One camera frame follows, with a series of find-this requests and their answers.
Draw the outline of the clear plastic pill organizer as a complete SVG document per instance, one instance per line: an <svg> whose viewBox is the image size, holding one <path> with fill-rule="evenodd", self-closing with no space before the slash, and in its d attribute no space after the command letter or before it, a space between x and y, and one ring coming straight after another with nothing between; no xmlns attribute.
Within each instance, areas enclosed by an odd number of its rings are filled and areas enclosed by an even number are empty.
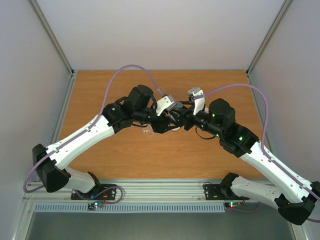
<svg viewBox="0 0 320 240"><path fill-rule="evenodd" d="M143 128L142 132L148 136L153 136L155 134L151 128L147 127Z"/></svg>

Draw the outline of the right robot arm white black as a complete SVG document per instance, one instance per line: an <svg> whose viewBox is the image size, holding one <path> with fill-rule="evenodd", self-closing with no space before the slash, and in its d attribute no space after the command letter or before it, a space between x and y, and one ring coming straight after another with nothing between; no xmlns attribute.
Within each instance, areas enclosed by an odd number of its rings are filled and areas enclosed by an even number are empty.
<svg viewBox="0 0 320 240"><path fill-rule="evenodd" d="M212 101L205 111L204 99L182 101L177 109L185 129L198 127L219 139L228 153L262 173L272 186L249 181L235 173L220 183L225 198L235 195L268 205L288 222L301 226L310 220L320 199L320 183L311 182L278 159L251 130L236 122L236 111L222 98Z"/></svg>

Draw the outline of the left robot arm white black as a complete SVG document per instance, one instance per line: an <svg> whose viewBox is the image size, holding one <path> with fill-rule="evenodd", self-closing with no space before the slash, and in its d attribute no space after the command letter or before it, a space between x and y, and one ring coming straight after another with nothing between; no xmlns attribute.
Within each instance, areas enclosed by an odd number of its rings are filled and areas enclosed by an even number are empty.
<svg viewBox="0 0 320 240"><path fill-rule="evenodd" d="M32 149L33 166L48 193L62 188L82 192L89 199L101 193L100 182L91 172L80 172L69 164L98 142L112 137L133 123L151 125L154 132L165 133L172 119L165 112L175 104L170 95L155 99L145 85L134 87L128 96L107 104L89 123L59 142Z"/></svg>

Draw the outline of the right small circuit board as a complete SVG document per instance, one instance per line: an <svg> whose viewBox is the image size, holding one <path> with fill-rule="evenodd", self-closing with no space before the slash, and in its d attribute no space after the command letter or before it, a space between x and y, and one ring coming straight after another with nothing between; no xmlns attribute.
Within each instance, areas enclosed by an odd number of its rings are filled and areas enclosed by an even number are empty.
<svg viewBox="0 0 320 240"><path fill-rule="evenodd" d="M233 209L233 208L241 207L244 203L245 203L244 201L241 201L241 202L230 201L230 202L225 202L224 206L226 208Z"/></svg>

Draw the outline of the small circuit board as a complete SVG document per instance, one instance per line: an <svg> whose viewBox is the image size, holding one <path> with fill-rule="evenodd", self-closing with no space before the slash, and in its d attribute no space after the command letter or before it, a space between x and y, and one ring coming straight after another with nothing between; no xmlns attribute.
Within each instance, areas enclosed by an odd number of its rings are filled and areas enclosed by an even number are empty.
<svg viewBox="0 0 320 240"><path fill-rule="evenodd" d="M241 207L244 203L245 203L244 201L241 201L241 202L230 201L230 202L225 202L224 206L226 208L233 209L233 208Z"/></svg>
<svg viewBox="0 0 320 240"><path fill-rule="evenodd" d="M88 209L89 211L95 211L95 210L97 210L97 209L102 208L103 205L104 205L103 202L95 201L95 202L93 202L93 203L88 203L88 204L87 204L87 209Z"/></svg>

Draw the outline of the left small circuit board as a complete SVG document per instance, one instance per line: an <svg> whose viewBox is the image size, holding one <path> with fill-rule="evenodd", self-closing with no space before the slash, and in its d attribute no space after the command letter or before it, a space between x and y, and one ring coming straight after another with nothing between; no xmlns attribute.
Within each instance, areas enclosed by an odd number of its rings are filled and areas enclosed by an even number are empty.
<svg viewBox="0 0 320 240"><path fill-rule="evenodd" d="M95 211L95 210L97 210L97 209L102 208L103 205L104 205L103 202L95 201L95 202L93 202L93 203L88 203L88 204L87 204L87 209L88 209L89 211Z"/></svg>

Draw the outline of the aluminium front frame rail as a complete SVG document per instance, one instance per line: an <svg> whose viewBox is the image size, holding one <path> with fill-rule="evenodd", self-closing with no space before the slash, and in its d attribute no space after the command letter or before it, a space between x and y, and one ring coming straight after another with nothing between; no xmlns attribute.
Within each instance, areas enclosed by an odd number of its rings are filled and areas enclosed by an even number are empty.
<svg viewBox="0 0 320 240"><path fill-rule="evenodd" d="M275 186L265 178L249 178L258 184ZM222 178L101 178L103 184L116 184L124 189L120 203L204 203L203 184L219 184ZM44 188L33 193L24 193L24 201L72 202L72 190L62 188L47 193Z"/></svg>

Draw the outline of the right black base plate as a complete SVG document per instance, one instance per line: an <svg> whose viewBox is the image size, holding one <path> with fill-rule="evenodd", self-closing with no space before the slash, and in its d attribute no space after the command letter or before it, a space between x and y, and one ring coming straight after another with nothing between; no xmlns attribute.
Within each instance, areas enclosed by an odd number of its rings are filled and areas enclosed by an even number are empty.
<svg viewBox="0 0 320 240"><path fill-rule="evenodd" d="M205 182L202 185L204 196L207 201L242 201L249 200L248 197L235 195L230 188L221 188L220 184Z"/></svg>

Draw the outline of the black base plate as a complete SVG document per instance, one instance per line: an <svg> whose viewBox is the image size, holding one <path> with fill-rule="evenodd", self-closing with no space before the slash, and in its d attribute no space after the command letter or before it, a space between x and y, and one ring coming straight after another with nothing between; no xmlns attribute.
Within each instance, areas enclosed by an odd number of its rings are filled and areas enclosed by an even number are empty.
<svg viewBox="0 0 320 240"><path fill-rule="evenodd" d="M92 200L92 201L113 201L116 198L117 188L116 184L101 184L98 187L94 187L87 193L75 191L71 193L71 200Z"/></svg>
<svg viewBox="0 0 320 240"><path fill-rule="evenodd" d="M202 185L204 196L207 201L242 201L249 200L248 197L235 195L230 188L221 188L220 184L205 182Z"/></svg>

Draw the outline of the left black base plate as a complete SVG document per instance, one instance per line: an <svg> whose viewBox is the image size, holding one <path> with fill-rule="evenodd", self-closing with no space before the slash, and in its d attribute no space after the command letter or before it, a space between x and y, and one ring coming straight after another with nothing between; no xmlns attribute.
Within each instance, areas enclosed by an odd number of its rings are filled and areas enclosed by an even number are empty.
<svg viewBox="0 0 320 240"><path fill-rule="evenodd" d="M87 193L75 191L71 193L71 200L92 200L92 201L113 201L116 198L117 188L116 184L101 184L98 187L94 187Z"/></svg>

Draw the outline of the right aluminium corner post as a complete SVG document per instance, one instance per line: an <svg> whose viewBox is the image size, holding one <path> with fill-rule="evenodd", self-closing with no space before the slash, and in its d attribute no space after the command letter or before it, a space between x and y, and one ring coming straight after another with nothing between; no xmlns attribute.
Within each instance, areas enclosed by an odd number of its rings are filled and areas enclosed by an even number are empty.
<svg viewBox="0 0 320 240"><path fill-rule="evenodd" d="M259 45L255 55L253 56L252 61L250 62L247 70L245 71L246 76L249 78L252 71L254 70L255 66L257 65L259 59L263 55L264 51L266 50L267 46L269 45L272 37L274 36L277 28L280 26L282 20L284 19L285 15L287 14L289 8L291 7L293 0L284 0L275 15L271 25L269 26L261 44Z"/></svg>

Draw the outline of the aluminium corner post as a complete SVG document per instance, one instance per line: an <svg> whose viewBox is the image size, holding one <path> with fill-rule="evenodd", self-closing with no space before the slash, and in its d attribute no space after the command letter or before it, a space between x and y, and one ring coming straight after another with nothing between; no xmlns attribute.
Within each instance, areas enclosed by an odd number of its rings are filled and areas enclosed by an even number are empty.
<svg viewBox="0 0 320 240"><path fill-rule="evenodd" d="M284 0L275 15L271 25L269 26L261 44L259 45L255 55L253 56L252 61L250 62L247 70L245 71L246 76L249 78L252 71L254 70L255 66L257 65L259 59L263 55L264 51L266 50L267 46L269 45L272 37L274 36L277 28L280 26L282 20L284 19L285 15L287 14L289 8L291 7L293 0Z"/></svg>
<svg viewBox="0 0 320 240"><path fill-rule="evenodd" d="M69 73L70 76L72 76L74 74L74 70L71 67L70 62L68 61L68 59L67 59L67 57L66 57L66 55L65 55L65 53L64 53L64 51L63 51L63 49L61 47L61 45L59 44L58 39L56 38L56 36L55 36L55 34L54 34L49 22L47 21L47 19L46 19L44 13L43 13L38 1L37 0L29 0L28 2L30 3L30 5L33 8L35 14L37 15L41 25L43 26L43 28L44 28L46 34L48 35L51 43L53 44L55 50L57 51L57 53L58 53L58 55L60 57L60 59L62 60L67 72Z"/></svg>

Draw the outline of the left aluminium corner post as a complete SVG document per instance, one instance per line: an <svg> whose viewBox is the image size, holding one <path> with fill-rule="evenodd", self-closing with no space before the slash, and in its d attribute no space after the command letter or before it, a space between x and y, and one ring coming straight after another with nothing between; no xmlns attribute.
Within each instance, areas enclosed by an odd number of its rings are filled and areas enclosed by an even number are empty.
<svg viewBox="0 0 320 240"><path fill-rule="evenodd" d="M58 55L60 57L60 59L62 60L67 72L69 73L70 76L72 76L74 74L74 70L71 67L70 62L68 61L68 59L67 59L67 57L66 57L66 55L65 55L65 53L64 53L64 51L63 51L63 49L61 47L61 45L59 44L58 39L56 38L56 36L55 36L55 34L54 34L49 22L47 21L47 19L46 19L44 13L43 13L38 1L37 0L29 0L28 2L30 3L30 5L33 8L35 14L37 15L41 25L43 26L43 28L44 28L46 34L48 35L51 43L53 44L55 50L57 51L57 53L58 53Z"/></svg>

